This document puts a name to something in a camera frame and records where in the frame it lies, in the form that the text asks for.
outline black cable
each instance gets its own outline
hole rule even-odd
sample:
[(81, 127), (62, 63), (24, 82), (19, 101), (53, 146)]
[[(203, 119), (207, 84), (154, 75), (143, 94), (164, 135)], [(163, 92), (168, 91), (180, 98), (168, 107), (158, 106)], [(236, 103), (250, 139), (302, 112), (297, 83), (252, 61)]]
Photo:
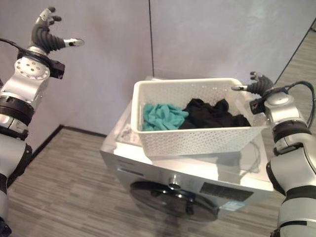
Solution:
[(19, 49), (19, 50), (21, 50), (21, 51), (26, 51), (26, 49), (24, 49), (24, 48), (18, 46), (15, 42), (10, 41), (10, 40), (8, 40), (8, 39), (0, 38), (0, 41), (6, 42), (6, 43), (12, 45), (13, 47), (16, 47), (17, 49)]
[(312, 124), (314, 122), (314, 117), (315, 117), (315, 103), (316, 103), (316, 97), (315, 97), (315, 91), (314, 91), (314, 87), (311, 83), (307, 82), (307, 81), (304, 81), (304, 80), (301, 80), (301, 81), (297, 81), (291, 85), (287, 85), (285, 86), (284, 88), (287, 88), (287, 90), (293, 88), (294, 86), (296, 85), (304, 85), (304, 86), (307, 86), (311, 93), (312, 93), (312, 109), (311, 109), (311, 113), (310, 113), (310, 116), (307, 120), (307, 124), (308, 124), (308, 128), (311, 128), (312, 127)]
[(45, 64), (46, 66), (48, 66), (49, 68), (52, 67), (51, 62), (50, 62), (50, 60), (47, 57), (45, 57), (45, 56), (38, 56), (36, 53), (34, 53), (34, 52), (30, 51), (30, 50), (27, 50), (25, 48), (22, 48), (17, 43), (15, 43), (13, 41), (10, 41), (8, 39), (0, 38), (0, 41), (8, 43), (8, 44), (12, 45), (13, 47), (16, 47), (19, 50), (19, 52), (23, 53), (26, 56), (33, 57), (34, 59), (36, 59), (39, 62), (41, 62), (41, 63)]

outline cable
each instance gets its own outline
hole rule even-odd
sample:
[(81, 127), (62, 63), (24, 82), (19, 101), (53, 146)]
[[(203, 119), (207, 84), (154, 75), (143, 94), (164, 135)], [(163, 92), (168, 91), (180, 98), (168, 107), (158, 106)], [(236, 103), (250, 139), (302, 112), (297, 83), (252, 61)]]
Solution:
[(313, 125), (313, 122), (314, 122), (314, 118), (315, 118), (315, 103), (316, 103), (316, 97), (315, 97), (315, 91), (314, 91), (314, 87), (311, 83), (307, 82), (307, 81), (304, 81), (304, 80), (301, 80), (301, 81), (297, 81), (291, 85), (287, 85), (285, 86), (284, 88), (286, 88), (287, 90), (293, 88), (294, 86), (296, 85), (304, 85), (304, 86), (307, 86), (311, 93), (312, 93), (312, 109), (311, 109), (311, 113), (310, 113), (310, 116), (307, 120), (307, 124), (308, 124), (308, 128), (311, 128), (312, 125)]
[(48, 66), (49, 68), (52, 67), (51, 62), (50, 62), (50, 60), (47, 57), (45, 57), (45, 56), (38, 56), (36, 53), (34, 53), (34, 52), (30, 51), (30, 50), (27, 50), (25, 48), (22, 48), (17, 43), (15, 43), (13, 41), (10, 41), (8, 39), (0, 38), (0, 41), (8, 43), (8, 44), (12, 45), (13, 47), (16, 47), (19, 50), (19, 52), (24, 53), (24, 55), (26, 55), (26, 56), (35, 58), (39, 62), (41, 62), (41, 63), (45, 64), (46, 66)]
[(256, 159), (253, 162), (253, 164), (251, 165), (251, 167), (249, 169), (247, 169), (246, 171), (244, 171), (241, 175), (240, 178), (242, 178), (243, 176), (245, 176), (248, 173), (258, 173), (258, 172), (254, 172), (254, 169), (257, 168), (260, 165), (261, 162), (261, 157), (260, 157), (260, 148), (257, 144), (255, 144), (253, 141), (250, 142), (251, 145), (253, 145), (255, 153), (256, 153)]

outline laundry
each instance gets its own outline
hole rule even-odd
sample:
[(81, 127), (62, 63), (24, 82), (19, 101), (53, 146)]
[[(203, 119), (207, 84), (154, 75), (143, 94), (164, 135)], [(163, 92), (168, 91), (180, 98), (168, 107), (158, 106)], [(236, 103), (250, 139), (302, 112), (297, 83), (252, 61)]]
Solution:
[(143, 131), (176, 130), (189, 115), (172, 104), (146, 104), (144, 106)]
[(246, 127), (250, 126), (243, 115), (233, 116), (229, 104), (223, 99), (211, 106), (200, 99), (192, 99), (183, 111), (189, 113), (179, 129)]

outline washing machine top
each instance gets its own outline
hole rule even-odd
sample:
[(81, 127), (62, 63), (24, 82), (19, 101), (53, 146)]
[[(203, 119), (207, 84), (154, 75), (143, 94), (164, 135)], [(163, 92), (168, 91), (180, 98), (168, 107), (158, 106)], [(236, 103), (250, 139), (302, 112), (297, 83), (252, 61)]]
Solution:
[(138, 135), (130, 129), (130, 115), (131, 103), (101, 147), (105, 162), (106, 159), (123, 157), (208, 180), (266, 191), (273, 190), (266, 174), (268, 160), (261, 135), (240, 152), (148, 158), (144, 154)]

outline wood-grain floor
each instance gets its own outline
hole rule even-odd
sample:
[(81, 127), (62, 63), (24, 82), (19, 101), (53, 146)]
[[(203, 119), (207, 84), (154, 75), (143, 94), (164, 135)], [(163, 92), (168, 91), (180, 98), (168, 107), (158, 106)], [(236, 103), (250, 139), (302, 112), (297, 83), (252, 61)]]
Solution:
[[(310, 32), (278, 85), (302, 79), (315, 85), (315, 78), (316, 33)], [(293, 94), (308, 114), (309, 92)], [(140, 209), (103, 163), (102, 142), (63, 129), (49, 143), (8, 191), (13, 237), (267, 237), (276, 226), (283, 200), (277, 193), (208, 225)]]

